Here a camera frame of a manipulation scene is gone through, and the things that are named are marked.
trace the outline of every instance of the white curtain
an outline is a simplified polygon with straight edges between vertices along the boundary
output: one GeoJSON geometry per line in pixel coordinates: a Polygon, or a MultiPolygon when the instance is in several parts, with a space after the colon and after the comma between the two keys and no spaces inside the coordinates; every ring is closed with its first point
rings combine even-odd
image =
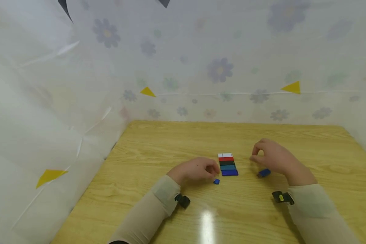
{"type": "Polygon", "coordinates": [[[337,124],[366,150],[366,0],[67,6],[0,0],[0,243],[49,243],[132,119],[337,124]]]}

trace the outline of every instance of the beige arm sleeve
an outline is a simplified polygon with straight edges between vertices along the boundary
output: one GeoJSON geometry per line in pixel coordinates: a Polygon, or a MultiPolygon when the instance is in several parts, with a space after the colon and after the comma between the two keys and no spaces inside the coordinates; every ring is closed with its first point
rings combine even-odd
{"type": "Polygon", "coordinates": [[[171,216],[180,193],[180,186],[164,175],[152,189],[129,211],[108,243],[126,241],[130,244],[148,243],[165,218],[171,216]]]}
{"type": "Polygon", "coordinates": [[[289,212],[306,244],[360,243],[319,184],[290,187],[289,212]]]}

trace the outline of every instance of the wooden table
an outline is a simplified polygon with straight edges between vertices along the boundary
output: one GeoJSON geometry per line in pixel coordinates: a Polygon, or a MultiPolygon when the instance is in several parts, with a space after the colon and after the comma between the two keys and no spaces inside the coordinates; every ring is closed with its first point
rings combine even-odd
{"type": "Polygon", "coordinates": [[[154,243],[303,243],[283,204],[282,175],[257,178],[249,161],[261,138],[278,141],[311,168],[362,243],[366,243],[366,152],[343,128],[286,124],[133,121],[111,151],[53,244],[106,243],[126,213],[173,166],[234,155],[237,177],[183,190],[191,205],[161,226],[154,243]]]}

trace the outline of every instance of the teal block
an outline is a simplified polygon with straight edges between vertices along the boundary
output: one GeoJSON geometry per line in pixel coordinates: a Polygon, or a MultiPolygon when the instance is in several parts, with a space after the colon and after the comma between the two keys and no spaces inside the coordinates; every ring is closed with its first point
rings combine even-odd
{"type": "Polygon", "coordinates": [[[221,165],[221,171],[222,170],[235,170],[236,166],[234,165],[221,165]]]}

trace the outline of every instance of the yellow triangle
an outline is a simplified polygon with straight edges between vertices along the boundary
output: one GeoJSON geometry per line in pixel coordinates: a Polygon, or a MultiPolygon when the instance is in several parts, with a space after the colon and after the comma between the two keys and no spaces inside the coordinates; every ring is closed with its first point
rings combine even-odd
{"type": "Polygon", "coordinates": [[[290,85],[287,85],[286,87],[284,88],[281,88],[281,90],[285,90],[287,92],[291,92],[291,93],[297,93],[297,94],[301,94],[301,91],[300,91],[300,82],[299,81],[296,81],[290,85]]]}
{"type": "Polygon", "coordinates": [[[149,89],[149,87],[145,87],[142,91],[141,91],[142,94],[144,95],[148,95],[148,96],[151,96],[151,97],[156,97],[153,92],[149,89]]]}
{"type": "Polygon", "coordinates": [[[43,175],[39,178],[36,189],[38,187],[40,187],[41,185],[45,184],[46,182],[55,180],[58,177],[60,177],[61,175],[66,174],[66,173],[68,173],[68,172],[65,170],[52,170],[52,169],[45,170],[43,175]]]}

